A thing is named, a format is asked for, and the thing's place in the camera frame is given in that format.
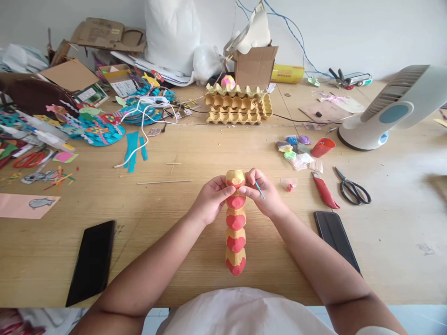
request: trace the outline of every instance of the floor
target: floor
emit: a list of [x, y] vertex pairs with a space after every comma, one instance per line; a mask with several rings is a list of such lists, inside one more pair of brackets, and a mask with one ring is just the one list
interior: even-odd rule
[[[447, 334], [447, 305], [401, 305], [388, 306], [408, 335], [445, 335]], [[331, 320], [324, 306], [312, 306], [308, 309], [321, 321], [332, 328]], [[167, 308], [153, 308], [144, 323], [142, 335], [155, 335], [158, 326], [168, 317]]]

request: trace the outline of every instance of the red heart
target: red heart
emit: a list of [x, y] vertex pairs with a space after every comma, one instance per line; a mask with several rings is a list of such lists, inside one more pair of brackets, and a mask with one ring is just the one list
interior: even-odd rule
[[245, 216], [243, 215], [228, 215], [227, 216], [227, 226], [231, 230], [238, 231], [245, 225]]
[[236, 189], [245, 185], [245, 181], [242, 181], [240, 184], [237, 184], [237, 185], [233, 184], [231, 181], [227, 181], [227, 183], [228, 183], [228, 186], [233, 185]]
[[243, 238], [243, 237], [234, 239], [234, 238], [228, 236], [228, 238], [227, 238], [227, 246], [235, 254], [240, 252], [244, 248], [244, 245], [245, 245], [245, 238]]
[[245, 197], [231, 196], [227, 199], [227, 206], [232, 209], [240, 209], [245, 205]]
[[227, 261], [226, 261], [228, 269], [230, 269], [230, 272], [235, 276], [238, 276], [242, 273], [242, 271], [244, 270], [244, 267], [245, 267], [245, 263], [246, 263], [245, 258], [242, 258], [241, 263], [236, 266], [232, 266], [229, 259], [227, 259]]

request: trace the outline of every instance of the person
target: person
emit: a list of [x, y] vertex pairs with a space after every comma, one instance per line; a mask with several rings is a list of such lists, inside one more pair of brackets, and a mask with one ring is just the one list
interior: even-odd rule
[[[273, 222], [338, 334], [406, 334], [358, 272], [287, 207], [260, 170], [247, 172], [246, 180], [239, 191]], [[225, 185], [225, 176], [207, 182], [187, 214], [111, 282], [70, 334], [141, 334], [146, 315], [235, 190]], [[334, 334], [303, 305], [253, 288], [199, 295], [172, 310], [157, 331], [157, 335], [274, 333]]]

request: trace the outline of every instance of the white shirt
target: white shirt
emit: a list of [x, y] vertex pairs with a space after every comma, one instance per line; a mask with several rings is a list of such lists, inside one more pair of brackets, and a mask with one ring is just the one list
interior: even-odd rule
[[[169, 313], [157, 335], [335, 335], [305, 306], [255, 288], [227, 288], [199, 295]], [[398, 335], [376, 326], [356, 335]]]

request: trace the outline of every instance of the red cup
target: red cup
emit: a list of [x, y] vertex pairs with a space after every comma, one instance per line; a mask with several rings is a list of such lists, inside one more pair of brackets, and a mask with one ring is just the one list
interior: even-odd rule
[[324, 156], [326, 153], [335, 148], [335, 142], [331, 139], [323, 137], [318, 141], [317, 144], [313, 147], [311, 151], [311, 155], [320, 158]]

